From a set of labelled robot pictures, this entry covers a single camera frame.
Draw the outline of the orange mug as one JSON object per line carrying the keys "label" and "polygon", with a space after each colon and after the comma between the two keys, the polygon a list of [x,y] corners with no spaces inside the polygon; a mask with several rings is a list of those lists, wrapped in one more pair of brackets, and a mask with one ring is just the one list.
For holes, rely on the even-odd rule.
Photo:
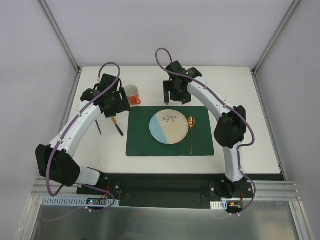
{"label": "orange mug", "polygon": [[124,90],[130,105],[133,106],[141,104],[139,90],[135,85],[128,85],[124,88]]}

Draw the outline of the gold knife black handle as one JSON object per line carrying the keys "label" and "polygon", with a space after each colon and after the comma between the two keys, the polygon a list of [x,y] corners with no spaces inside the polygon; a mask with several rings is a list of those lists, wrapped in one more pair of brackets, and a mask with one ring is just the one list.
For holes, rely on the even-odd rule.
{"label": "gold knife black handle", "polygon": [[115,117],[111,117],[112,122],[114,123],[115,127],[117,128],[119,134],[121,136],[124,136],[123,131],[121,130],[121,128],[118,126],[117,120],[115,119]]}

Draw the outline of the blue fork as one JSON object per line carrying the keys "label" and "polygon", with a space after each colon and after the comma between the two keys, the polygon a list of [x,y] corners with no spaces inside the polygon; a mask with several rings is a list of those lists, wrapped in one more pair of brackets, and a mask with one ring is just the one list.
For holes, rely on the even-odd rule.
{"label": "blue fork", "polygon": [[96,124],[96,126],[97,126],[97,129],[98,129],[99,134],[102,136],[102,131],[101,131],[101,128],[100,128],[100,125],[99,125],[98,120],[95,120],[95,124]]}

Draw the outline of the gold spoon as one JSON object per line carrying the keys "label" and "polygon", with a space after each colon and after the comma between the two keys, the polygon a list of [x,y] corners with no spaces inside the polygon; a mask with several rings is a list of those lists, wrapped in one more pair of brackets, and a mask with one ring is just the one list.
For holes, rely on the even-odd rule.
{"label": "gold spoon", "polygon": [[190,149],[189,149],[189,152],[192,155],[193,154],[193,127],[196,124],[196,119],[193,116],[190,116],[187,121],[188,121],[189,130],[190,130]]}

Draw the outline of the cream and blue plate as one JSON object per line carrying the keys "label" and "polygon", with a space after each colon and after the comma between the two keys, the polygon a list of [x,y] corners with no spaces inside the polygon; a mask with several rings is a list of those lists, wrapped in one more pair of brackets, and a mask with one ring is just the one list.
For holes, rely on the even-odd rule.
{"label": "cream and blue plate", "polygon": [[189,132],[186,117],[179,111],[165,109],[158,111],[149,122],[149,131],[159,143],[174,145],[181,142]]}

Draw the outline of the dark green placemat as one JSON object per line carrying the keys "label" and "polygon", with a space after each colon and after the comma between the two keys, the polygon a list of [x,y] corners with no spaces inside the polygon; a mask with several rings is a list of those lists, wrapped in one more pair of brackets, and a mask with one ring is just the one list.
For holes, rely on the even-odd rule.
{"label": "dark green placemat", "polygon": [[[162,110],[175,110],[184,117],[194,117],[192,136],[175,144],[157,141],[150,132],[152,117]],[[128,157],[213,156],[215,154],[209,112],[204,106],[141,106],[129,112],[126,155]]]}

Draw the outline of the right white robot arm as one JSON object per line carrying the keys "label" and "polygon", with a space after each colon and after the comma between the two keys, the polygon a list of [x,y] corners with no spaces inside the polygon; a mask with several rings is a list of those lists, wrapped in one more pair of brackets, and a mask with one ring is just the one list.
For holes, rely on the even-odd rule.
{"label": "right white robot arm", "polygon": [[217,121],[214,130],[216,142],[223,148],[225,160],[224,182],[218,184],[214,191],[224,198],[235,198],[243,191],[247,183],[246,178],[239,170],[242,157],[237,156],[239,146],[244,140],[246,127],[246,110],[243,106],[230,107],[222,100],[202,74],[194,67],[185,69],[178,61],[171,62],[165,71],[169,80],[163,82],[164,103],[170,101],[189,103],[192,96],[196,97],[211,112]]}

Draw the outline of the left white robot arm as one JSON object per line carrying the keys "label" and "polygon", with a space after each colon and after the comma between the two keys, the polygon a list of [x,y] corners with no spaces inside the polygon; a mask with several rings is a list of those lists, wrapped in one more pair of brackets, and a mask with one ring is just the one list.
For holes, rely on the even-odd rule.
{"label": "left white robot arm", "polygon": [[88,88],[80,97],[74,116],[61,132],[47,145],[39,144],[35,150],[39,174],[63,186],[88,185],[96,195],[103,193],[106,182],[98,170],[79,166],[74,160],[76,150],[89,128],[104,115],[116,117],[131,106],[121,80],[103,74],[94,88]]}

